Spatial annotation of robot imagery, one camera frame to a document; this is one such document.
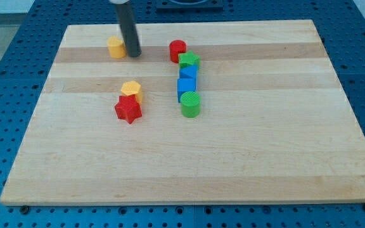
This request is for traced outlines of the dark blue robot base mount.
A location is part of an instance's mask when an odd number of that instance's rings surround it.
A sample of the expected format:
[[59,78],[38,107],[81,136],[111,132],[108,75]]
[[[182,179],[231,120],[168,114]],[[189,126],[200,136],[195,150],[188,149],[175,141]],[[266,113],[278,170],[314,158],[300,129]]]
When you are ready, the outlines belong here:
[[224,0],[155,0],[157,11],[222,10]]

